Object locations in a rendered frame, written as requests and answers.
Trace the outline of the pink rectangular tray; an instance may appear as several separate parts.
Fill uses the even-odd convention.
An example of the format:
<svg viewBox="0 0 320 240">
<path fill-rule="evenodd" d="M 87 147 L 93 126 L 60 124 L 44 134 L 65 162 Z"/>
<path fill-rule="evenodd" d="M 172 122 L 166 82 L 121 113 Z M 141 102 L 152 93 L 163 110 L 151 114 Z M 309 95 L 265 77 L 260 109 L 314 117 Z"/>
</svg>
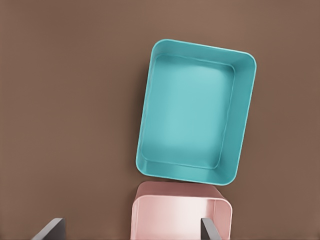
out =
<svg viewBox="0 0 320 240">
<path fill-rule="evenodd" d="M 200 240 L 201 219 L 213 221 L 222 240 L 231 237 L 233 208 L 214 185 L 145 181 L 132 204 L 130 239 Z"/>
</svg>

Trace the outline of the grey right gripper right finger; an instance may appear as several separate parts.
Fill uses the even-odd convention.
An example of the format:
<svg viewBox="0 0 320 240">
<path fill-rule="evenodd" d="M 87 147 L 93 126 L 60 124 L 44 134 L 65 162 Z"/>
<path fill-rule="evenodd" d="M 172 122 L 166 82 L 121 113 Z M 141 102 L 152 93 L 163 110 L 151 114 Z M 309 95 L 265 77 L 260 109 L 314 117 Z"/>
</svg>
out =
<svg viewBox="0 0 320 240">
<path fill-rule="evenodd" d="M 201 240 L 222 240 L 210 218 L 201 218 Z"/>
</svg>

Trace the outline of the teal rectangular tray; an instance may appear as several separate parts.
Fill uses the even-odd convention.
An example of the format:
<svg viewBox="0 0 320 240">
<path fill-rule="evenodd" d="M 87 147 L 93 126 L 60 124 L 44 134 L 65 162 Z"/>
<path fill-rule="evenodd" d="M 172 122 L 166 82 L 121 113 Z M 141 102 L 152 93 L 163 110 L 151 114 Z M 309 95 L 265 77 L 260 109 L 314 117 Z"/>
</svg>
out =
<svg viewBox="0 0 320 240">
<path fill-rule="evenodd" d="M 230 184 L 257 63 L 247 52 L 161 39 L 151 50 L 136 167 L 150 177 Z"/>
</svg>

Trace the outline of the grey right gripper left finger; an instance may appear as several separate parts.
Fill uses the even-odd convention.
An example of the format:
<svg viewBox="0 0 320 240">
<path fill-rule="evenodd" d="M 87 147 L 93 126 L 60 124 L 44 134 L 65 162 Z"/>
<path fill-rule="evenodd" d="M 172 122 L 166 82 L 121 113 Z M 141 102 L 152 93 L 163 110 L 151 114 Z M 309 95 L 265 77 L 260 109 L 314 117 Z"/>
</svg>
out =
<svg viewBox="0 0 320 240">
<path fill-rule="evenodd" d="M 66 240 L 66 221 L 64 218 L 52 219 L 31 240 Z"/>
</svg>

